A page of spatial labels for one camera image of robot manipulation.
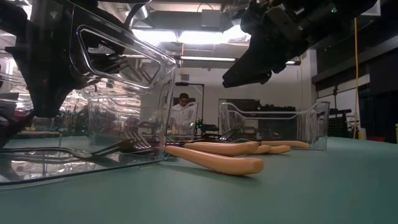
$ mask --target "person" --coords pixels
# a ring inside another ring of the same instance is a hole
[[[184,109],[184,107],[189,103],[189,96],[186,93],[181,93],[178,99],[178,104],[173,106],[173,110]]]
[[[189,103],[189,96],[186,93],[181,93],[178,99],[178,104],[174,105],[170,114],[169,128],[171,133],[176,135],[189,135],[190,122],[189,118],[192,115],[191,111],[182,111]]]

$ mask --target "transparent plastic container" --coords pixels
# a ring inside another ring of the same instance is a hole
[[[171,109],[167,131],[168,139],[173,141],[193,140],[198,106],[198,103],[191,102],[182,109]]]
[[[160,161],[176,61],[119,24],[70,1],[36,2],[42,10],[35,6],[32,10],[25,30],[31,38],[18,37],[15,48],[6,48],[7,58],[0,58],[1,65],[7,65],[0,72],[0,127],[32,111],[53,116],[35,116],[17,134],[0,136],[1,150],[34,148],[29,153],[0,153],[0,162],[12,171],[9,175],[0,169],[0,185]],[[25,45],[32,48],[25,51]],[[49,60],[35,51],[39,47],[43,54],[48,49],[65,50]],[[44,84],[29,86],[31,77]],[[63,77],[73,81],[74,90],[59,82]],[[51,83],[59,87],[47,88]],[[59,110],[47,113],[43,105],[59,98]],[[127,145],[95,160],[58,150],[86,156],[138,137],[153,150],[141,153],[142,148]]]
[[[302,141],[310,149],[326,150],[329,102],[306,111],[241,111],[232,103],[220,104],[221,132],[241,127],[234,139]]]

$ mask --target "table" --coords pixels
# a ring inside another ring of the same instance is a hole
[[[330,138],[250,177],[182,159],[0,191],[2,223],[398,223],[398,146]]]

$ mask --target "fluorescent light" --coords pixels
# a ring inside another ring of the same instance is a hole
[[[220,44],[223,34],[220,32],[184,31],[178,41],[184,44]]]
[[[194,56],[181,56],[181,60],[205,60],[217,62],[235,62],[235,58],[215,58],[215,57],[194,57]]]
[[[146,58],[144,55],[123,55],[128,58]],[[238,58],[218,58],[218,57],[199,57],[199,56],[176,56],[180,60],[200,60],[200,61],[210,61],[210,62],[235,62]],[[296,65],[295,61],[288,61],[286,65]]]
[[[147,58],[144,55],[122,55],[122,56],[125,56],[127,58]]]
[[[224,42],[228,43],[231,40],[235,41],[248,41],[250,39],[250,35],[243,32],[240,25],[235,25],[230,29],[224,31],[223,33]]]
[[[25,4],[27,4],[28,6],[32,6],[32,5],[29,3],[29,1],[27,1],[27,0],[23,0],[23,2],[24,2]]]
[[[15,35],[7,33],[7,32],[4,32],[4,33],[0,34],[0,36],[3,36],[3,37],[15,37]]]
[[[32,5],[29,4],[28,6],[22,6],[22,8],[27,14],[27,20],[30,20],[30,15],[32,15]]]
[[[152,45],[158,45],[161,42],[177,41],[177,36],[173,31],[133,29],[132,32],[138,39],[146,41]]]

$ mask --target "tan fork handle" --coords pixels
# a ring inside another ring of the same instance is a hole
[[[222,174],[257,174],[264,168],[264,161],[258,158],[232,158],[177,146],[167,146],[165,152]]]
[[[271,150],[270,146],[263,145],[263,146],[259,146],[259,148],[252,154],[255,154],[255,155],[266,154],[270,150]]]
[[[262,141],[261,144],[267,146],[292,146],[306,149],[310,148],[310,145],[308,143],[301,141]]]
[[[290,152],[290,146],[272,146],[271,150],[267,152],[267,154],[283,154],[286,152]]]
[[[187,149],[194,149],[201,152],[208,152],[222,156],[243,156],[254,153],[258,147],[258,142],[245,142],[240,144],[215,143],[215,142],[195,142],[186,143]]]

